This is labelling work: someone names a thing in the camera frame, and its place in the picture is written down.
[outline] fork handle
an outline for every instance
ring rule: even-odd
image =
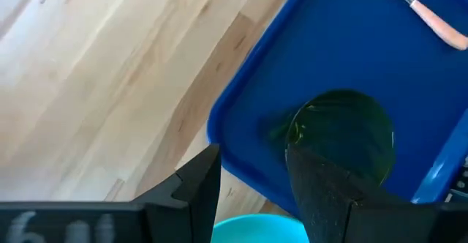
[[[460,34],[448,23],[444,22],[439,16],[433,13],[428,7],[420,3],[418,0],[413,0],[410,4],[411,8],[423,19],[429,27],[447,44],[462,51],[468,47],[468,37]]]

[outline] teal bowl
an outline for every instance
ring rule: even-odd
[[[248,214],[214,226],[211,243],[308,243],[301,222],[274,214]]]

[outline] black object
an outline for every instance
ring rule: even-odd
[[[219,147],[210,145],[131,202],[0,203],[0,241],[210,242],[220,172]]]
[[[467,203],[404,202],[292,144],[287,167],[310,242],[468,242]]]

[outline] blue container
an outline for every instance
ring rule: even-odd
[[[420,0],[468,34],[461,0]],[[384,183],[408,201],[468,107],[468,51],[446,45],[402,0],[289,0],[211,111],[223,166],[297,215],[287,169],[259,130],[331,89],[374,97],[395,127]]]
[[[308,243],[301,222],[273,214],[248,214],[214,226],[211,243]]]

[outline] wooden floor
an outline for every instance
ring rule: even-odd
[[[0,200],[126,201],[206,146],[285,0],[0,0]],[[227,172],[217,220],[280,211]]]

